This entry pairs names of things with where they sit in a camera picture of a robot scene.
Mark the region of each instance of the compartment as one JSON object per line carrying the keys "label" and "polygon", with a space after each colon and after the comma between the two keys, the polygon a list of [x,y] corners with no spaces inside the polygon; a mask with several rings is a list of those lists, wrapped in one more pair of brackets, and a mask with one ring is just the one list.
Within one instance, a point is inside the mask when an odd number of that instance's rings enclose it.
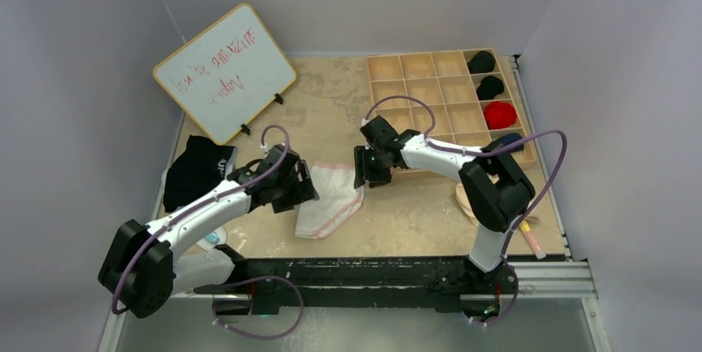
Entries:
{"label": "compartment", "polygon": [[453,134],[434,134],[434,133],[431,133],[431,134],[429,134],[429,138],[435,139],[436,141],[456,143],[454,141]]}
{"label": "compartment", "polygon": [[[524,131],[520,128],[505,128],[502,130],[495,130],[490,132],[490,141],[494,141],[504,135],[509,133],[517,133],[521,137],[524,137]],[[512,157],[520,165],[527,165],[536,162],[536,150],[534,148],[533,142],[527,142],[524,144],[524,150],[519,152],[512,152]]]}
{"label": "compartment", "polygon": [[454,139],[462,147],[486,147],[492,141],[487,132],[455,134]]}
{"label": "compartment", "polygon": [[483,110],[479,104],[446,105],[451,129],[454,133],[473,133],[488,131]]}
{"label": "compartment", "polygon": [[500,79],[500,81],[502,81],[502,85],[504,85],[504,92],[495,95],[495,97],[492,99],[510,99],[511,96],[509,94],[509,87],[507,87],[507,81],[505,81],[504,77],[499,72],[482,73],[480,75],[470,76],[471,81],[473,81],[473,87],[475,88],[475,91],[476,91],[476,97],[478,96],[478,93],[477,93],[478,87],[480,87],[480,84],[483,83],[483,79],[490,77],[490,76],[497,77],[498,79]]}
{"label": "compartment", "polygon": [[431,54],[410,54],[400,55],[402,71],[405,79],[422,79],[426,77],[436,77],[434,63],[431,61]]}
{"label": "compartment", "polygon": [[[444,103],[441,98],[439,81],[437,79],[416,79],[407,80],[407,95],[419,99],[427,105],[437,105]],[[410,106],[419,106],[418,103],[407,101]]]}
{"label": "compartment", "polygon": [[487,52],[489,52],[490,55],[492,55],[493,58],[495,59],[495,66],[494,66],[491,70],[489,70],[489,71],[487,71],[487,72],[484,72],[484,71],[481,71],[481,72],[471,72],[471,71],[469,70],[469,73],[470,73],[471,75],[479,75],[479,74],[482,74],[482,73],[493,73],[493,72],[499,73],[499,72],[500,72],[500,64],[499,64],[498,55],[495,54],[495,51],[493,51],[492,49],[489,49],[489,48],[485,48],[485,49],[481,49],[481,50],[467,50],[467,51],[463,51],[463,58],[464,58],[464,60],[465,60],[465,62],[466,62],[466,69],[468,68],[468,62],[470,62],[470,60],[472,60],[473,57],[474,57],[476,54],[478,54],[480,51],[487,51]]}
{"label": "compartment", "polygon": [[432,52],[436,74],[441,76],[460,76],[468,74],[468,66],[461,51]]}
{"label": "compartment", "polygon": [[369,56],[368,73],[370,74],[371,81],[402,80],[400,57],[397,55]]}
{"label": "compartment", "polygon": [[487,108],[487,106],[493,102],[504,102],[504,103],[510,104],[514,108],[514,110],[517,111],[517,120],[514,123],[510,124],[509,127],[505,127],[505,128],[521,128],[522,127],[522,121],[519,118],[519,111],[517,110],[517,106],[514,104],[514,102],[511,99],[496,99],[496,100],[492,100],[492,101],[480,101],[479,105],[480,105],[481,111],[483,112],[483,119],[485,119],[485,115],[484,115],[485,108]]}
{"label": "compartment", "polygon": [[447,104],[478,101],[470,76],[440,77],[439,86],[441,94],[444,96],[444,102]]}
{"label": "compartment", "polygon": [[[436,118],[436,127],[431,131],[431,136],[441,134],[451,134],[451,126],[449,117],[446,116],[446,109],[442,106],[430,106],[431,111]],[[423,133],[431,125],[431,116],[426,112],[426,109],[420,107],[411,108],[412,119],[414,120],[415,130]]]}
{"label": "compartment", "polygon": [[409,108],[378,109],[375,114],[385,118],[398,133],[413,128]]}
{"label": "compartment", "polygon": [[[373,102],[389,97],[391,95],[406,95],[405,82],[402,80],[397,81],[372,81],[371,82],[371,92],[373,93]],[[389,101],[383,102],[378,106],[380,109],[386,108],[407,108],[409,105],[406,99],[390,99]]]}

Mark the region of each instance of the cable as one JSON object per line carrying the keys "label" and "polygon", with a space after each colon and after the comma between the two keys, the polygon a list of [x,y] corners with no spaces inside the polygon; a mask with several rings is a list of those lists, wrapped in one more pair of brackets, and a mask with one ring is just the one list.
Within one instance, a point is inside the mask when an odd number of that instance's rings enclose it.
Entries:
{"label": "cable", "polygon": [[[266,146],[266,133],[271,128],[277,128],[277,129],[281,130],[281,132],[285,136],[285,146],[283,147],[283,152],[282,152],[281,156],[278,157],[278,160],[273,164],[273,166],[271,166],[271,168],[269,168],[268,170],[263,172],[260,176],[257,176],[256,178],[250,180],[249,182],[244,182],[242,185],[236,186],[230,190],[220,192],[219,197],[229,196],[229,195],[237,193],[241,190],[244,190],[244,189],[248,188],[249,186],[255,185],[263,178],[266,178],[267,176],[271,175],[271,173],[273,173],[281,165],[281,163],[283,162],[283,159],[285,158],[288,151],[290,150],[290,135],[287,133],[287,131],[282,126],[279,126],[277,124],[271,124],[271,125],[267,126],[266,128],[264,128],[263,133],[261,133],[261,146],[262,147]],[[199,209],[205,207],[206,205],[214,203],[214,202],[216,202],[215,198],[210,197],[207,200],[202,200],[200,203],[197,203],[197,204],[192,205],[186,209],[183,209],[180,213],[176,214],[173,219],[168,221],[168,223],[166,225],[162,226],[160,229],[158,229],[156,232],[154,232],[149,237],[149,239],[147,239],[147,241],[144,242],[144,244],[142,244],[142,246],[137,250],[137,252],[134,253],[134,256],[129,261],[127,266],[124,268],[124,272],[122,272],[122,276],[119,278],[119,282],[117,283],[117,287],[115,287],[115,289],[114,289],[114,294],[113,294],[113,298],[112,298],[112,305],[111,305],[111,309],[112,309],[113,314],[122,315],[124,312],[127,311],[126,306],[122,309],[119,309],[117,307],[117,305],[119,303],[119,297],[120,297],[120,295],[122,295],[122,289],[124,288],[124,283],[127,282],[127,277],[129,276],[129,273],[132,272],[132,269],[134,269],[134,265],[137,264],[137,261],[144,254],[144,252],[147,250],[147,248],[149,248],[151,243],[156,241],[158,239],[158,237],[161,236],[162,234],[164,234],[170,227],[172,227],[175,224],[178,224],[178,222],[180,222],[187,215],[195,212],[196,210],[199,210]]]}
{"label": "cable", "polygon": [[432,130],[434,130],[434,127],[436,126],[436,117],[434,115],[434,112],[431,111],[431,108],[429,105],[425,104],[424,102],[420,101],[417,98],[410,97],[407,95],[390,95],[388,97],[385,97],[383,99],[380,99],[377,101],[369,110],[368,113],[366,113],[366,116],[364,120],[368,120],[370,115],[373,113],[373,110],[377,108],[378,105],[382,104],[385,101],[388,101],[390,99],[407,99],[412,102],[416,102],[419,105],[421,105],[424,109],[426,109],[427,112],[429,112],[429,116],[431,117],[431,125],[429,128],[424,131],[424,141],[426,142],[427,146],[432,147],[438,151],[442,152],[450,152],[450,153],[458,153],[460,155],[466,156],[474,156],[474,157],[493,157],[496,155],[500,155],[505,152],[510,152],[512,149],[515,147],[520,147],[521,145],[524,145],[527,142],[533,141],[537,138],[543,137],[548,134],[558,134],[560,136],[560,154],[558,155],[558,160],[555,161],[555,165],[553,166],[553,171],[549,175],[548,180],[546,180],[546,183],[544,184],[543,189],[541,189],[541,192],[536,196],[536,198],[533,200],[533,203],[531,203],[524,213],[512,224],[512,226],[507,230],[507,235],[505,236],[505,241],[504,244],[502,244],[502,249],[500,250],[500,255],[502,256],[502,262],[504,265],[509,268],[509,270],[512,272],[512,275],[514,276],[514,294],[512,295],[512,299],[507,305],[507,308],[505,308],[504,312],[501,312],[501,314],[493,321],[490,322],[479,322],[481,325],[487,326],[487,325],[494,325],[501,321],[514,307],[515,302],[517,301],[517,294],[519,293],[519,278],[517,277],[517,272],[514,270],[514,267],[507,263],[507,247],[509,246],[509,242],[512,240],[512,235],[514,232],[517,231],[519,228],[519,224],[522,223],[522,221],[534,210],[536,205],[539,204],[541,199],[544,198],[546,195],[546,192],[551,188],[551,185],[553,184],[553,181],[555,179],[556,174],[558,174],[558,171],[560,170],[560,166],[563,164],[563,160],[565,159],[565,151],[568,149],[568,138],[566,137],[565,133],[563,133],[561,130],[548,130],[544,131],[541,133],[536,133],[532,134],[529,137],[524,137],[522,139],[519,139],[515,142],[509,143],[503,147],[500,147],[498,149],[495,149],[494,151],[491,152],[479,152],[479,151],[466,151],[462,149],[455,149],[452,147],[442,147],[439,145],[436,145],[429,139],[429,133],[431,133]]}
{"label": "cable", "polygon": [[302,300],[302,294],[300,293],[300,289],[295,286],[291,281],[285,279],[284,277],[278,277],[278,276],[260,276],[260,277],[253,277],[248,280],[244,280],[243,282],[236,282],[236,283],[229,283],[229,284],[224,284],[222,285],[223,287],[229,288],[229,287],[239,287],[239,286],[244,286],[247,284],[255,283],[255,282],[260,282],[261,280],[277,280],[278,282],[284,282],[286,285],[290,286],[292,288],[292,291],[295,292],[297,295],[297,300],[300,302],[300,312],[297,314],[297,318],[295,319],[295,323],[290,326],[289,329],[283,331],[282,333],[274,334],[274,335],[259,335],[259,334],[253,334],[249,333],[248,331],[240,330],[237,329],[236,327],[232,327],[226,323],[224,323],[221,319],[217,317],[217,310],[214,309],[214,302],[212,302],[212,316],[214,317],[214,321],[212,322],[213,325],[220,325],[222,326],[225,330],[232,331],[234,333],[237,333],[239,335],[243,335],[248,338],[253,338],[255,340],[276,340],[278,338],[282,338],[288,334],[290,334],[299,324],[300,321],[302,320],[302,312],[305,309],[305,303]]}

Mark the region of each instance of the black beanie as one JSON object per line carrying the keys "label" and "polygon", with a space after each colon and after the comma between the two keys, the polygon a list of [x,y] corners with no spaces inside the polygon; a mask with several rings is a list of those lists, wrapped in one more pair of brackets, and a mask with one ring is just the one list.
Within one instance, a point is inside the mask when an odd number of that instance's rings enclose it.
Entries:
{"label": "black beanie", "polygon": [[168,169],[163,190],[167,213],[213,190],[226,176],[234,147],[221,147],[206,137],[191,135],[185,151]]}

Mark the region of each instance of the pink object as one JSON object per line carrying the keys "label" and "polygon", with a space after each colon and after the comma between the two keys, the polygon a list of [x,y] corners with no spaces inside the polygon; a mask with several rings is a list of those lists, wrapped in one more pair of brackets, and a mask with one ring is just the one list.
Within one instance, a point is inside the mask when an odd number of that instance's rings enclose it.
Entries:
{"label": "pink object", "polygon": [[539,242],[536,241],[536,238],[534,237],[534,234],[532,233],[532,231],[530,229],[529,230],[522,229],[522,235],[524,236],[526,243],[529,244],[531,251],[533,251],[534,255],[536,255],[537,259],[543,259],[546,257],[546,253],[544,253],[544,250],[541,249]]}

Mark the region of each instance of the gray floor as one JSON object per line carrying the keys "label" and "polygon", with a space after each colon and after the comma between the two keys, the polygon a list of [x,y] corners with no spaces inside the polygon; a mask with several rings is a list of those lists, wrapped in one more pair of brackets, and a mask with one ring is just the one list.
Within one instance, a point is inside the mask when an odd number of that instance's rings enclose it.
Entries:
{"label": "gray floor", "polygon": [[[171,299],[155,315],[126,320],[119,351],[594,351],[580,300],[520,300],[509,317],[487,330],[468,326],[463,315],[430,309],[305,309],[301,325],[281,340],[250,340],[212,326],[210,300]],[[232,325],[274,334],[295,319],[245,316]]]}

